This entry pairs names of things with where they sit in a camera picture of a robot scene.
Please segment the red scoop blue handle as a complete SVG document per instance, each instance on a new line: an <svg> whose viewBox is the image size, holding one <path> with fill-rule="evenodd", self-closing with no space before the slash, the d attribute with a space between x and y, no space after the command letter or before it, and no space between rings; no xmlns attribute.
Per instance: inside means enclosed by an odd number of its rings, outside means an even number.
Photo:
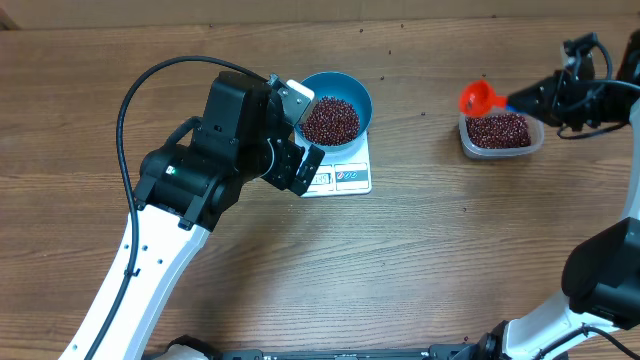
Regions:
<svg viewBox="0 0 640 360"><path fill-rule="evenodd" d="M484 117L494 108L516 112L508 104L506 96L498 95L486 80L478 80L467 85L459 96L459 112L468 117Z"/></svg>

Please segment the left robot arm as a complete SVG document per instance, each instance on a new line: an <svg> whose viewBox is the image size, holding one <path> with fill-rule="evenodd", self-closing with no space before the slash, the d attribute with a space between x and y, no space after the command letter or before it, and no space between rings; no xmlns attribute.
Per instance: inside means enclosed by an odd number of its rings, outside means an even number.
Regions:
<svg viewBox="0 0 640 360"><path fill-rule="evenodd" d="M204 113L140 166L135 213L65 359L139 359L180 276L247 182L298 196L324 156L290 141L317 99L295 80L223 71Z"/></svg>

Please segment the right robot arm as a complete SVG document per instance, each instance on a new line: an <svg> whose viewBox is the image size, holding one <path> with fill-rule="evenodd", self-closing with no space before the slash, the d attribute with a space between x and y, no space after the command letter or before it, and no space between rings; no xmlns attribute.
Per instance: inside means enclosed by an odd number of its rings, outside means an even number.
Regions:
<svg viewBox="0 0 640 360"><path fill-rule="evenodd" d="M633 32L618 68L605 56L598 79L592 49L606 53L596 34L563 44L564 65L553 75L507 96L484 80L459 99L462 113L495 109L528 115L572 139L630 127L639 134L639 34ZM474 345L459 345L458 359L565 359L571 348L599 335L631 359L638 353L613 332L639 324L639 152L632 152L629 187L620 220L578 245L562 273L561 289L529 314L497 325Z"/></svg>

